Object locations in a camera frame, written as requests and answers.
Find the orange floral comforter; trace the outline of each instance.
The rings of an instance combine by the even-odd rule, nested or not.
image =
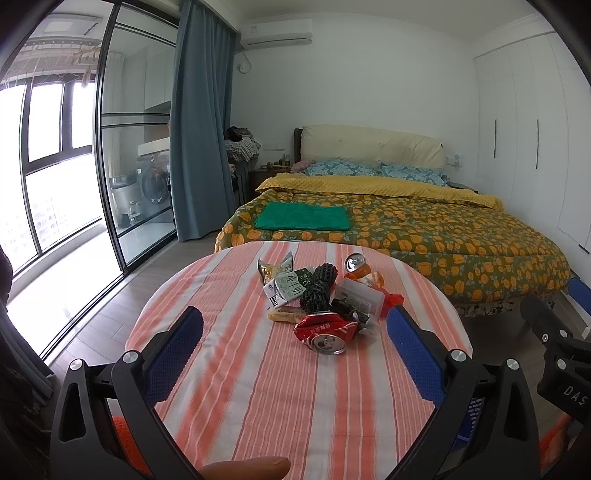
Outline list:
[[[267,231],[254,227],[269,202],[343,206],[348,232]],[[499,209],[452,200],[270,189],[241,207],[216,251],[259,240],[306,240],[371,247],[417,269],[455,305],[556,291],[570,278],[560,249]]]

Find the cable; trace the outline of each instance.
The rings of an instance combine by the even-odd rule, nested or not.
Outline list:
[[[250,71],[252,70],[252,63],[251,63],[251,61],[248,59],[248,57],[246,56],[246,52],[245,52],[244,50],[240,51],[240,53],[242,53],[242,54],[244,55],[244,59],[245,59],[245,60],[246,60],[246,62],[248,63],[248,70],[247,70],[247,71],[244,71],[244,70],[242,70],[242,68],[243,68],[243,66],[244,66],[244,65],[243,65],[243,63],[242,63],[242,62],[240,62],[240,63],[238,63],[238,71],[239,71],[240,73],[242,73],[242,74],[247,74],[247,73],[250,73]]]

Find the air conditioner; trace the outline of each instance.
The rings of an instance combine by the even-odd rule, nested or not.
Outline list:
[[[269,48],[312,43],[312,20],[283,20],[244,25],[240,43],[244,48]]]

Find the cushion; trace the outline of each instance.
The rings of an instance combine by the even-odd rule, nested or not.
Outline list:
[[[411,165],[382,165],[380,170],[384,177],[411,181],[422,181],[431,185],[446,187],[447,183],[441,174],[430,168],[419,168]]]
[[[358,175],[366,175],[371,177],[379,177],[380,173],[372,168],[366,167],[349,160],[327,160],[321,163],[315,163],[304,170],[309,176],[318,175],[341,175],[346,177],[355,177]]]
[[[298,163],[294,163],[291,166],[292,173],[301,173],[305,169],[307,169],[310,165],[316,163],[316,160],[301,160]]]
[[[302,160],[334,157],[355,159],[356,163],[372,168],[378,168],[378,160],[438,170],[443,170],[446,163],[441,140],[437,138],[347,125],[304,126]]]

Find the finger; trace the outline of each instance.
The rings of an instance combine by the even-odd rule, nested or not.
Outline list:
[[[259,457],[241,462],[219,462],[204,466],[199,473],[205,480],[281,480],[290,471],[285,457]]]

